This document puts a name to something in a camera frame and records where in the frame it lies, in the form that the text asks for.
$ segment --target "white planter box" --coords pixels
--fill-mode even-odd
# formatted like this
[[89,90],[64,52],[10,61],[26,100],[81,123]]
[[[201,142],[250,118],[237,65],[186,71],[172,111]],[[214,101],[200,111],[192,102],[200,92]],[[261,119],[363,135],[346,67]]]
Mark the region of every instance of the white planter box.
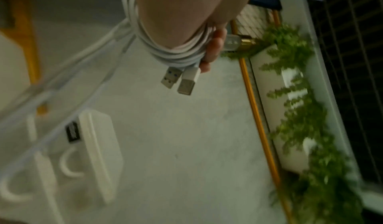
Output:
[[[293,79],[296,74],[301,73],[297,69],[284,70],[281,75],[277,75],[274,71],[261,71],[259,68],[263,64],[277,61],[276,58],[272,58],[267,54],[267,50],[271,48],[276,48],[276,45],[266,48],[253,56],[250,58],[250,62],[253,66],[255,81],[262,101],[263,110],[265,111],[266,120],[270,130],[273,131],[280,125],[281,119],[285,118],[284,113],[286,108],[283,104],[286,100],[307,94],[307,90],[291,92],[277,99],[267,97],[267,93],[272,90],[291,86],[291,79]],[[304,151],[291,149],[288,155],[283,153],[283,144],[284,142],[279,137],[274,139],[274,146],[282,168],[296,173],[308,169],[308,153],[310,147],[315,145],[315,142],[311,139],[306,139],[304,141]]]

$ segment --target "usb connector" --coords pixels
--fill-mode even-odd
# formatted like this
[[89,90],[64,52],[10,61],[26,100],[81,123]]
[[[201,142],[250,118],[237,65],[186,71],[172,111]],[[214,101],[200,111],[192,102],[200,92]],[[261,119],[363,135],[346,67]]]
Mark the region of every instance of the usb connector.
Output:
[[161,83],[165,85],[168,89],[171,89],[173,85],[181,77],[182,71],[175,67],[169,67],[166,70],[165,76],[162,78]]
[[181,94],[191,95],[200,74],[201,69],[199,67],[187,67],[182,74],[182,80],[177,91]]

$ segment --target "yellow metal frame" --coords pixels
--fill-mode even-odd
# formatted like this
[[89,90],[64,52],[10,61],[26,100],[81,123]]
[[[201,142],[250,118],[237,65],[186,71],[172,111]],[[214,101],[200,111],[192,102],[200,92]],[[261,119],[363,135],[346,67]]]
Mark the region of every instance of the yellow metal frame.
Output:
[[[273,14],[273,18],[274,18],[274,23],[277,26],[279,26],[280,25],[280,19],[279,19],[278,12],[273,10],[272,14]],[[238,34],[237,23],[235,22],[235,20],[232,20],[230,22],[230,25],[231,25],[231,32],[234,35]],[[254,91],[253,91],[253,88],[251,86],[249,73],[247,71],[246,61],[244,58],[239,59],[239,65],[241,67],[241,72],[242,72],[243,80],[245,83],[247,95],[249,97],[250,106],[251,106],[251,109],[253,111],[254,120],[255,120],[255,123],[257,125],[259,137],[261,139],[263,151],[265,152],[266,161],[267,161],[268,167],[270,169],[271,177],[272,177],[272,180],[275,184],[276,189],[280,190],[282,182],[281,182],[279,170],[277,167],[276,160],[274,159],[274,156],[272,154],[272,151],[270,148],[270,143],[267,140],[266,131],[265,131],[263,124],[262,124],[262,119],[261,119],[261,116],[259,114],[257,102],[256,102],[255,97],[254,97]],[[280,200],[281,205],[283,207],[283,210],[285,212],[287,221],[290,224],[294,224],[295,222],[294,222],[293,217],[292,217],[291,208],[290,208],[287,197],[284,196],[281,193],[281,191],[278,191],[278,197],[279,197],[279,200]]]
[[[30,0],[10,0],[10,9],[15,20],[15,26],[0,29],[0,31],[23,49],[30,83],[35,84],[41,78],[41,71],[32,25]],[[39,115],[47,113],[46,104],[39,106],[37,113]]]

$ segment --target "human hand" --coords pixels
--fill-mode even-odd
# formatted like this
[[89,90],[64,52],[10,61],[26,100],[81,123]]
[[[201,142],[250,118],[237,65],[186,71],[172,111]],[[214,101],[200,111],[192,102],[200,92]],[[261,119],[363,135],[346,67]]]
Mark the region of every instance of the human hand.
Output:
[[210,71],[210,63],[219,57],[219,53],[223,49],[226,36],[227,30],[225,29],[225,25],[218,27],[218,29],[216,29],[216,31],[213,33],[213,37],[207,45],[205,57],[202,59],[199,65],[201,73]]

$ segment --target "black grid ceiling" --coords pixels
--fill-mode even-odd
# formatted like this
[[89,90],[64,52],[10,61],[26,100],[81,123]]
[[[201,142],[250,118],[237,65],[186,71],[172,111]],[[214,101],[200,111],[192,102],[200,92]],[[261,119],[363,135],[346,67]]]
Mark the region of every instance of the black grid ceiling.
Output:
[[309,7],[362,177],[383,190],[383,0],[309,0]]

